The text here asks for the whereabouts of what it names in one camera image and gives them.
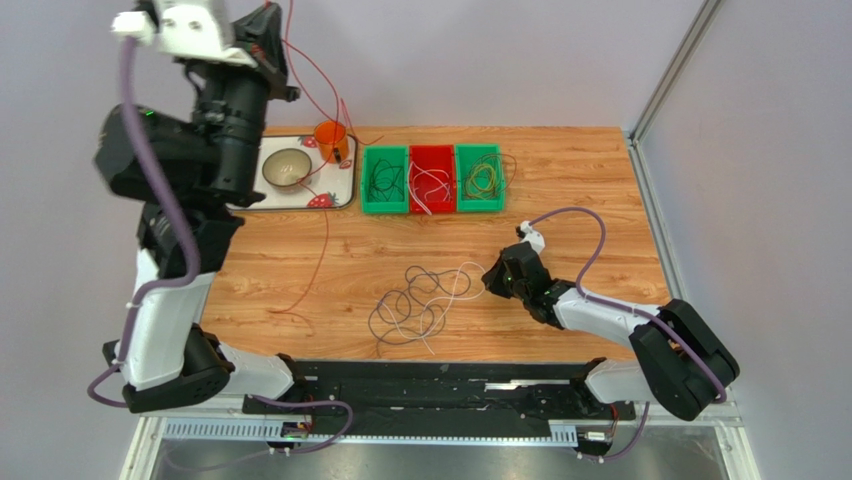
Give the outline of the aluminium frame rail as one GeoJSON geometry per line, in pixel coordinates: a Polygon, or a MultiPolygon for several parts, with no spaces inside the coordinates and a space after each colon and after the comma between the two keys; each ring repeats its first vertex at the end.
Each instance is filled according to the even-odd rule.
{"type": "Polygon", "coordinates": [[[144,414],[124,479],[756,479],[734,403],[684,422],[587,407],[577,365],[301,365],[300,409],[223,395],[144,414]]]}

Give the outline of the orange mug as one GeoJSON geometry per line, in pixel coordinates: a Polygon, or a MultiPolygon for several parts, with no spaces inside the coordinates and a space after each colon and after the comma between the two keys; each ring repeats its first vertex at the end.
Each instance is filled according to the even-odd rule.
{"type": "Polygon", "coordinates": [[[321,158],[327,163],[342,163],[349,153],[348,132],[338,121],[326,120],[313,131],[321,158]]]}

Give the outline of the left green bin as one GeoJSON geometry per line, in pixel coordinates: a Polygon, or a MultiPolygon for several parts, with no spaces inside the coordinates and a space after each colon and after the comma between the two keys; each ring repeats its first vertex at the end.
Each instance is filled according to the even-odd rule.
{"type": "Polygon", "coordinates": [[[409,148],[405,145],[367,146],[363,152],[361,206],[367,215],[409,212],[409,148]]]}

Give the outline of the green bin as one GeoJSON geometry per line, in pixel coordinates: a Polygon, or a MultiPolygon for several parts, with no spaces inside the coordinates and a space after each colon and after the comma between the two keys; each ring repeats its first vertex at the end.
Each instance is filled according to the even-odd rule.
{"type": "Polygon", "coordinates": [[[496,144],[456,144],[457,206],[462,213],[495,213],[505,208],[506,180],[496,144]]]}
{"type": "Polygon", "coordinates": [[[367,215],[409,212],[409,148],[405,145],[367,146],[363,152],[361,206],[367,215]]]}

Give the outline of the red bin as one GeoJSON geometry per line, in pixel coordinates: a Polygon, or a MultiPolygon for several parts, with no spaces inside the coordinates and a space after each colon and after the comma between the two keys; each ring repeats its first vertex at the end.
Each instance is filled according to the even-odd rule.
{"type": "Polygon", "coordinates": [[[410,145],[409,212],[443,214],[456,211],[457,177],[453,145],[410,145]]]}

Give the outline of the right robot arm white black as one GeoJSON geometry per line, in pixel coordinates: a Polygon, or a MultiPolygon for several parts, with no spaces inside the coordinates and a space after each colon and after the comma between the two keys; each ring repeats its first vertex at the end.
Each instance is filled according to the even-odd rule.
{"type": "Polygon", "coordinates": [[[740,367],[687,301],[626,303],[551,276],[528,242],[504,248],[484,273],[485,289],[519,300],[539,323],[585,332],[633,352],[632,361],[593,360],[579,390],[602,404],[654,402],[685,421],[727,399],[740,367]]]}

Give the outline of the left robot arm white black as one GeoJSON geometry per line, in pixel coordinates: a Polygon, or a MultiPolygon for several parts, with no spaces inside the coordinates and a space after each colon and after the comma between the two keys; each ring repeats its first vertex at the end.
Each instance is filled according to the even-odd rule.
{"type": "Polygon", "coordinates": [[[292,102],[282,8],[239,19],[221,1],[140,1],[111,25],[119,39],[120,103],[106,117],[94,163],[116,196],[138,200],[134,293],[121,336],[102,348],[123,379],[118,406],[172,410],[230,395],[279,400],[297,385],[293,360],[235,349],[203,329],[212,283],[255,188],[268,104],[292,102]],[[137,50],[178,63],[195,99],[188,120],[138,104],[137,50]]]}

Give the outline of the beige ceramic bowl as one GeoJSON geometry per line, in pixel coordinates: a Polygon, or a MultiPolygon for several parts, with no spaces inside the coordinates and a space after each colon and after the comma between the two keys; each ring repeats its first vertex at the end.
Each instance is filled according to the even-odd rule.
{"type": "Polygon", "coordinates": [[[312,171],[310,156],[300,149],[287,148],[272,153],[261,167],[263,179],[272,188],[292,189],[312,171]]]}

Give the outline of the strawberry pattern tray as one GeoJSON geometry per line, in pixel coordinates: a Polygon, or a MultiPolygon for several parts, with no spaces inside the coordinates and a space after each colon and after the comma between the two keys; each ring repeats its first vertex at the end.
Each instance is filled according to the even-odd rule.
{"type": "Polygon", "coordinates": [[[343,208],[352,202],[355,196],[355,166],[358,156],[358,142],[348,136],[349,153],[339,164],[325,162],[319,153],[316,141],[311,135],[267,136],[260,146],[255,175],[254,189],[264,198],[249,208],[255,211],[304,210],[343,208]],[[310,174],[292,189],[279,191],[272,188],[263,179],[263,162],[275,151],[287,148],[300,149],[312,160],[310,174]]]}

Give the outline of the right green bin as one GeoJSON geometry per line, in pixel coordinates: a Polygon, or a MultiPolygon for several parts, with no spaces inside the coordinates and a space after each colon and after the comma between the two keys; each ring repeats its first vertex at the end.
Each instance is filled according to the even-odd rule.
{"type": "Polygon", "coordinates": [[[505,208],[506,180],[496,144],[456,144],[457,206],[462,213],[495,213],[505,208]]]}

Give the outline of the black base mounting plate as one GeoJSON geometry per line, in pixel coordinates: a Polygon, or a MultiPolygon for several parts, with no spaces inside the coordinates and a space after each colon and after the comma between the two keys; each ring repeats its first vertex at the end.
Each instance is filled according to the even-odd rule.
{"type": "Polygon", "coordinates": [[[614,406],[580,392],[587,364],[325,361],[296,363],[297,382],[283,401],[316,402],[303,410],[315,434],[344,427],[352,436],[542,438],[550,421],[633,420],[631,404],[614,406]]]}

